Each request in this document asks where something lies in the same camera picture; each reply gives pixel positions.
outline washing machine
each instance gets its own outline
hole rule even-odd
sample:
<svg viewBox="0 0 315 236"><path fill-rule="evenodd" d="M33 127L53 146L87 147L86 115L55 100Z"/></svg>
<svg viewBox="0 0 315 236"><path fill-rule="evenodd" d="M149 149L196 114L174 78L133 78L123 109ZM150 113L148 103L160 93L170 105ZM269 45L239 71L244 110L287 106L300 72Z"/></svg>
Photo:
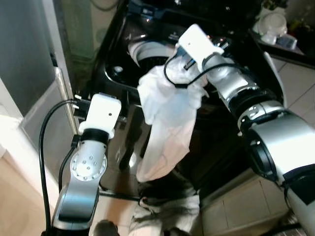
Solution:
<svg viewBox="0 0 315 236"><path fill-rule="evenodd" d="M128 114L131 105L141 106L137 92L139 78L155 65L163 65L173 54L183 32L190 25L198 24L213 43L224 48L224 56L248 68L256 75L256 83L261 88L271 90L275 99L283 102L277 76L249 30L261 8L262 0L123 0L83 95L105 92L121 99L122 119L135 119L137 124L125 135L132 140L124 143L138 145L143 117ZM197 111L190 152L176 167L203 196L249 168L247 151L237 135L234 118L215 89L210 84L205 89L209 97L203 98L202 107ZM142 139L140 153L145 151L147 140ZM125 160L121 162L125 165L120 163L121 170L130 161L126 156L131 156L133 151L125 147L125 153L129 154L120 154L117 158Z"/></svg>

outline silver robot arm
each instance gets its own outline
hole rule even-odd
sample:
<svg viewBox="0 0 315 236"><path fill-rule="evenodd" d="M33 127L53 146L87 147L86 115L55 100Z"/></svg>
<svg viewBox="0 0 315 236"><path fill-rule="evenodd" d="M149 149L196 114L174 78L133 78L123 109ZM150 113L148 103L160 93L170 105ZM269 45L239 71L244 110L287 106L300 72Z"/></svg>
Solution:
<svg viewBox="0 0 315 236"><path fill-rule="evenodd" d="M231 63L197 25L181 36L179 44L201 72ZM243 72L222 66L210 70L207 78L237 119L251 153L253 170L283 188L304 230L315 235L314 129Z"/></svg>
<svg viewBox="0 0 315 236"><path fill-rule="evenodd" d="M63 187L55 208L51 235L88 235L98 201L98 185L107 166L105 150L114 137L121 110L119 100L95 94L82 133L78 151L70 163L70 182Z"/></svg>

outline countertop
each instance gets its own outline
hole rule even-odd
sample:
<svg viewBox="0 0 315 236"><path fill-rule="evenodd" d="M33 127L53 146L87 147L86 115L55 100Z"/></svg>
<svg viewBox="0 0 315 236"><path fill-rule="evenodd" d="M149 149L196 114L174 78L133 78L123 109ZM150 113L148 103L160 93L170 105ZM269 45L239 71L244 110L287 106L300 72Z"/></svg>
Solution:
<svg viewBox="0 0 315 236"><path fill-rule="evenodd" d="M278 45L267 44L261 41L255 33L252 33L252 35L261 49L268 52L273 58L315 69L315 58L308 57L296 51L285 49Z"/></svg>

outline black wire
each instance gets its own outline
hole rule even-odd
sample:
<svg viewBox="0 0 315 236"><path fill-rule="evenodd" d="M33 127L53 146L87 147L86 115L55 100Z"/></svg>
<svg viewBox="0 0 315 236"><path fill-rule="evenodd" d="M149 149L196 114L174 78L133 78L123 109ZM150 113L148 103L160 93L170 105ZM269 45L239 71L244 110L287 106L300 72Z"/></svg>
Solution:
<svg viewBox="0 0 315 236"><path fill-rule="evenodd" d="M291 209L291 206L289 205L289 202L288 202L288 200L287 200L287 192L288 192L288 190L289 190L289 187L286 186L286 187L284 188L284 191L283 191L283 196L284 196L284 201L285 201L285 204L286 204L287 208L288 208L288 209Z"/></svg>
<svg viewBox="0 0 315 236"><path fill-rule="evenodd" d="M44 149L43 149L43 143L44 143L44 134L45 129L48 124L48 121L52 114L61 106L72 103L76 104L77 102L73 99L65 100L62 102L57 103L55 106L53 106L52 109L47 113L45 116L45 119L43 121L43 124L40 128L39 133L39 141L38 141L38 148L39 148L39 168L40 168L40 178L41 178L41 187L43 191L43 199L44 199L44 207L45 207L45 218L46 218L46 235L48 236L50 233L51 228L51 219L50 219L50 209L49 209L49 199L48 199L48 192L47 192L47 185L46 185L46 174L45 174L45 163L44 163Z"/></svg>
<svg viewBox="0 0 315 236"><path fill-rule="evenodd" d="M167 74L166 74L166 68L167 68L168 64L169 64L175 57L176 57L176 54L175 54L173 57L171 57L169 60L166 61L165 65L164 65L163 72L164 72L165 78L166 78L171 84L173 84L173 85L176 87L176 83L174 83L173 81L171 81L171 80L169 79L169 77L167 76Z"/></svg>
<svg viewBox="0 0 315 236"><path fill-rule="evenodd" d="M251 77L254 77L255 78L255 75L250 72L248 69L245 69L244 67L242 67L241 65L238 65L238 64L233 64L233 63L222 63L222 64L218 64L218 65L214 65L212 67L209 67L207 69L205 69L203 72L201 72L199 75L197 75L192 81L190 81L189 83L187 84L177 84L177 83L174 83L173 81L171 81L169 79L169 77L167 76L166 74L166 68L168 66L168 64L176 57L173 56L171 59L169 59L165 65L164 65L164 69L163 69L163 72L164 72L164 76L166 77L166 79L171 83L173 84L175 87L177 88L187 88L189 85L191 85L192 83L194 83L195 81L197 81L198 79L200 79L204 74L208 73L209 71L211 70L214 70L214 69L217 69L217 68L221 68L221 67L233 67L233 68L237 68L239 69L240 71L242 71L244 74L247 74L247 75L250 75Z"/></svg>
<svg viewBox="0 0 315 236"><path fill-rule="evenodd" d="M58 175L58 188L59 188L59 192L61 192L61 189L63 188L63 170L64 167L67 163L67 161L69 160L71 154L73 153L73 151L75 150L75 147L72 147L68 154L65 156L65 158L63 159L63 162L61 163L60 169L59 169L59 175Z"/></svg>

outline white towel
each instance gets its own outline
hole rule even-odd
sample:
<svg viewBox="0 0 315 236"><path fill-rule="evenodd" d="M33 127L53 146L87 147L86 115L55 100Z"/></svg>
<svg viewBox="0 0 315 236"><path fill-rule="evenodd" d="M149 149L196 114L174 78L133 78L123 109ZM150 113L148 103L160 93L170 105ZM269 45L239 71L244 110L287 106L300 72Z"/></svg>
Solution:
<svg viewBox="0 0 315 236"><path fill-rule="evenodd" d="M187 56L172 60L166 69L174 83L187 83L199 71L194 65L188 71L183 67ZM206 78L188 86L175 88L164 76L164 66L156 66L139 80L138 92L145 122L152 125L148 146L137 169L139 182L167 175L189 152L189 143L201 98L207 95L203 87Z"/></svg>
<svg viewBox="0 0 315 236"><path fill-rule="evenodd" d="M140 200L129 227L129 236L162 236L164 231L178 228L190 232L199 215L199 195L151 206Z"/></svg>

